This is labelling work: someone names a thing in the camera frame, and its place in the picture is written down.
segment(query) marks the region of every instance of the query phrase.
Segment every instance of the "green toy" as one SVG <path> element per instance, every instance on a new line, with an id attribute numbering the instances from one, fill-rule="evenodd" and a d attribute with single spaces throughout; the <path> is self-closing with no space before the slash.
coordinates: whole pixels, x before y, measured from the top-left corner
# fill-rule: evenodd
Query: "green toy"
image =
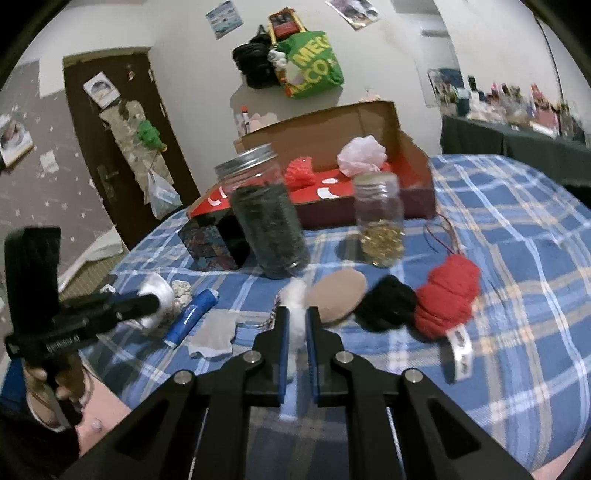
<path id="1" fill-rule="evenodd" d="M 135 139 L 152 150 L 165 152 L 168 148 L 166 144 L 160 140 L 160 132 L 152 125 L 150 120 L 142 120 L 139 123 L 138 130 L 135 133 Z"/>

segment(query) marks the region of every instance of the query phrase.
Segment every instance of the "cluttered table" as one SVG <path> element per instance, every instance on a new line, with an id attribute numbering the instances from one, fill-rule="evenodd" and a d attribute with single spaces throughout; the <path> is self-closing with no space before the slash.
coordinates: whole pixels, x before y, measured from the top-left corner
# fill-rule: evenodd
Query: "cluttered table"
<path id="1" fill-rule="evenodd" d="M 560 185 L 591 187 L 591 149 L 584 143 L 456 116 L 444 116 L 442 121 L 443 154 L 506 155 Z"/>
<path id="2" fill-rule="evenodd" d="M 377 368 L 421 369 L 513 457 L 537 469 L 581 438 L 589 424 L 591 212 L 548 177 L 510 158 L 444 155 L 431 159 L 431 169 L 438 210 L 480 268 L 481 295 L 466 325 L 474 347 L 472 377 L 450 382 L 448 344 L 430 342 L 410 327 L 370 333 L 351 315 L 333 331 L 347 350 Z M 116 289 L 134 290 L 155 271 L 169 283 L 188 281 L 194 292 L 217 290 L 215 309 L 270 313 L 288 280 L 265 278 L 253 258 L 237 271 L 189 269 L 193 260 L 177 235 L 186 222 L 184 212 L 176 213 L 135 247 L 114 270 Z M 405 222 L 405 256 L 389 271 L 362 262 L 355 227 L 306 231 L 306 278 L 318 281 L 354 268 L 370 287 L 391 273 L 416 289 L 447 255 L 424 224 Z M 449 242 L 442 229 L 433 231 Z M 239 322 L 233 355 L 249 349 L 258 332 L 255 324 Z M 189 339 L 171 349 L 157 332 L 147 335 L 127 322 L 83 356 L 134 408 L 176 371 L 204 373 L 229 357 L 191 358 Z M 284 405 L 252 409 L 246 478 L 348 478 L 345 411 L 313 405 L 307 369 L 303 349 Z"/>

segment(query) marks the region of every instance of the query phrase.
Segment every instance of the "metal screw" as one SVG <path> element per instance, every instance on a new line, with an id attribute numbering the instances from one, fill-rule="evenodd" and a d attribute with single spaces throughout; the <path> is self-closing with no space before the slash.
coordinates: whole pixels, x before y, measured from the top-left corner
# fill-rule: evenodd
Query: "metal screw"
<path id="1" fill-rule="evenodd" d="M 186 385 L 193 379 L 193 374 L 189 370 L 181 370 L 174 374 L 174 381 L 179 385 Z"/>
<path id="2" fill-rule="evenodd" d="M 423 379 L 423 374 L 416 368 L 411 368 L 404 372 L 404 378 L 410 383 L 419 383 Z"/>
<path id="3" fill-rule="evenodd" d="M 242 355 L 242 358 L 246 363 L 255 364 L 262 358 L 262 355 L 256 350 L 249 350 Z"/>
<path id="4" fill-rule="evenodd" d="M 340 364 L 348 364 L 348 363 L 351 363 L 353 361 L 353 358 L 355 358 L 353 356 L 353 354 L 351 352 L 346 351 L 346 350 L 343 350 L 341 352 L 338 352 L 335 355 L 335 359 Z"/>

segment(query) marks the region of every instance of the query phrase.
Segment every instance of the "glass jar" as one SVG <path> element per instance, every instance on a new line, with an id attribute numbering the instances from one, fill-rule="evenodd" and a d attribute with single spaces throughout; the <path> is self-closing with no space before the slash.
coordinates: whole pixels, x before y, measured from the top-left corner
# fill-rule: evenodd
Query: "glass jar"
<path id="1" fill-rule="evenodd" d="M 361 249 L 369 263 L 392 267 L 404 256 L 404 205 L 398 177 L 390 172 L 358 175 L 355 187 L 355 217 Z"/>
<path id="2" fill-rule="evenodd" d="M 269 278 L 286 278 L 310 261 L 296 208 L 277 155 L 262 145 L 215 170 L 259 265 Z"/>

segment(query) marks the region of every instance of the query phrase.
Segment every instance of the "white plastic bag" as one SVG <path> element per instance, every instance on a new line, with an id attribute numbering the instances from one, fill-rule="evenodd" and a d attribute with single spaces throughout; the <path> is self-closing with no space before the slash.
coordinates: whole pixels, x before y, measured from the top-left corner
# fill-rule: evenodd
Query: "white plastic bag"
<path id="1" fill-rule="evenodd" d="M 158 220 L 162 220 L 170 212 L 183 205 L 181 196 L 173 186 L 154 170 L 148 172 L 148 195 L 152 213 Z"/>

